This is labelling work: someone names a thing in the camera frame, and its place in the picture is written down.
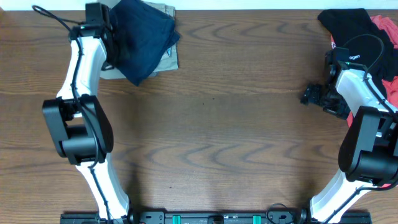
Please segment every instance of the gray cloth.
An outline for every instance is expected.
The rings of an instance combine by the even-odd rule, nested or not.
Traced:
[[[145,2],[147,5],[152,6],[174,19],[175,7],[167,6],[165,4],[157,4],[152,2]],[[155,68],[149,77],[155,77],[159,72],[176,70],[178,69],[178,58],[177,58],[177,47],[176,45],[171,46],[164,52],[158,66]],[[119,79],[126,78],[118,69],[112,69],[108,71],[101,71],[100,77],[104,79]]]

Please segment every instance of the black cloth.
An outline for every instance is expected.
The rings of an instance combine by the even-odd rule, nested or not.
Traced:
[[[175,22],[140,0],[121,0],[109,12],[120,57],[116,68],[138,86],[180,38]]]
[[[337,47],[343,47],[347,41],[361,34],[372,34],[383,41],[382,58],[369,73],[374,84],[386,96],[381,79],[392,81],[398,74],[398,50],[394,49],[387,33],[379,30],[365,9],[328,9],[319,14],[318,20],[330,31]],[[381,51],[379,41],[369,36],[358,37],[344,47],[349,49],[351,62],[366,65],[368,68]]]

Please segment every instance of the table surface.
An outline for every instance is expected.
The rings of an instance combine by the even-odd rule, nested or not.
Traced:
[[[338,169],[345,121],[299,98],[323,82],[320,11],[177,11],[180,68],[136,87],[101,80],[114,165],[138,210],[301,207]],[[396,11],[370,11],[397,22]],[[84,12],[58,12],[83,19]],[[85,179],[55,151],[42,116],[70,60],[66,30],[34,12],[0,19],[0,219],[57,223],[95,211]],[[396,223],[398,190],[355,204]]]

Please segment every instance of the red fabric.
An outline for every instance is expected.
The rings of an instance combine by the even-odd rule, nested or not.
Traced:
[[[385,32],[387,32],[392,44],[394,44],[394,48],[398,49],[398,27],[394,24],[394,22],[390,18],[382,18],[380,15],[372,16],[371,20],[379,29],[385,30]],[[335,46],[335,43],[333,38],[331,38],[331,42],[332,48],[334,48],[333,46]],[[395,107],[398,107],[398,77],[394,77],[392,82],[385,80],[382,80],[382,82],[387,91],[388,102]],[[354,116],[352,113],[350,113],[347,118],[348,126],[351,126],[353,120]]]

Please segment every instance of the wire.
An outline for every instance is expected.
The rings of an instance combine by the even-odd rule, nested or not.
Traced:
[[[277,206],[277,205],[282,206],[282,207],[284,207],[284,208],[287,209],[287,207],[286,207],[284,204],[282,204],[282,203],[275,203],[275,204],[271,205],[271,207],[269,207],[269,208],[267,209],[267,211],[266,211],[266,218],[267,218],[268,221],[271,222],[272,224],[276,224],[276,223],[275,223],[274,221],[272,221],[272,219],[268,216],[268,213],[269,213],[268,211],[271,210],[273,207],[275,207],[275,206]],[[293,214],[292,212],[290,212],[290,211],[288,211],[288,212],[292,215],[293,221],[291,221],[290,223],[286,223],[286,224],[291,224],[291,223],[294,222],[294,214]]]
[[[395,114],[395,112],[386,104],[386,99],[382,99],[379,94],[376,93],[376,91],[374,90],[374,88],[371,86],[371,84],[369,83],[369,78],[367,77],[370,69],[373,68],[373,66],[375,64],[377,64],[380,61],[381,56],[384,53],[384,43],[383,41],[376,37],[375,35],[372,34],[361,34],[361,35],[357,35],[356,37],[353,37],[352,39],[350,39],[349,41],[347,41],[343,47],[345,47],[348,43],[350,43],[352,40],[357,39],[358,37],[363,37],[363,36],[369,36],[369,37],[374,37],[375,39],[377,39],[380,43],[381,46],[381,50],[380,50],[380,54],[377,57],[377,59],[375,59],[375,61],[369,66],[369,68],[366,69],[364,75],[363,75],[363,80],[365,81],[366,86],[370,89],[370,91],[372,92],[372,94],[376,97],[376,99],[380,102],[381,105],[383,105],[388,112],[390,113],[390,115],[392,116],[392,119],[394,120],[395,123],[398,123],[398,118],[397,115]],[[330,222],[330,220],[337,214],[339,213],[345,206],[347,206],[347,204],[350,203],[350,201],[352,201],[352,199],[355,198],[355,196],[359,195],[359,193],[363,190],[372,190],[372,191],[387,191],[387,190],[391,190],[394,187],[396,187],[398,185],[398,179],[396,179],[390,186],[388,187],[360,187],[358,189],[356,189],[354,191],[354,193],[340,206],[337,208],[337,210],[333,211],[333,213],[325,220],[325,222],[323,224],[327,224],[328,222]]]
[[[46,16],[46,17],[49,17],[49,18],[57,20],[59,23],[61,23],[69,31],[69,33],[71,33],[71,36],[76,37],[75,41],[76,41],[76,44],[77,44],[77,46],[79,48],[79,52],[78,52],[78,58],[77,58],[77,62],[76,62],[76,67],[75,67],[75,70],[73,72],[72,83],[70,84],[70,86],[72,88],[73,99],[75,100],[75,103],[76,103],[76,105],[78,107],[78,110],[81,112],[82,117],[87,122],[87,125],[88,125],[89,129],[91,130],[91,133],[92,133],[93,138],[94,138],[95,148],[96,148],[95,160],[94,160],[94,163],[92,165],[90,165],[88,168],[90,170],[91,175],[93,176],[93,179],[94,179],[95,185],[96,185],[96,187],[98,189],[98,192],[101,195],[101,198],[102,198],[102,200],[104,202],[105,209],[106,209],[106,216],[108,218],[108,224],[110,224],[112,221],[111,221],[111,217],[110,217],[110,213],[109,213],[108,201],[105,198],[104,192],[101,189],[100,183],[98,182],[98,179],[96,177],[95,170],[94,170],[94,167],[97,165],[98,160],[99,160],[98,156],[100,154],[101,144],[99,143],[99,140],[98,140],[96,131],[94,129],[93,123],[91,122],[89,116],[86,114],[86,111],[83,109],[83,106],[81,105],[81,102],[78,99],[77,92],[76,92],[76,90],[77,90],[76,79],[77,79],[77,75],[78,75],[78,71],[79,71],[81,57],[83,56],[83,49],[82,49],[80,41],[78,39],[78,34],[74,34],[73,31],[71,30],[71,28],[68,27],[68,25],[66,25],[66,23],[64,23],[64,21],[65,22],[72,22],[72,21],[61,19],[61,18],[57,17],[56,15],[52,14],[51,12],[48,12],[47,10],[45,10],[44,8],[42,8],[40,6],[33,5],[32,9],[35,12],[38,12],[39,14],[41,14],[43,16]]]
[[[42,15],[42,16],[45,16],[45,17],[48,17],[48,18],[52,18],[52,19],[56,19],[56,18],[54,18],[55,15],[53,15],[53,14],[51,14],[51,15],[50,15],[50,14],[47,14],[48,11],[45,10],[45,9],[43,9],[43,8],[40,7],[40,6],[33,5],[33,6],[32,6],[32,9],[33,9],[35,12],[39,13],[40,15]],[[70,22],[70,23],[74,23],[74,24],[78,24],[78,25],[84,24],[84,22],[78,22],[78,21],[73,21],[73,20],[70,20],[70,19],[59,18],[58,16],[57,16],[57,18],[60,19],[60,20],[63,21],[63,22]]]

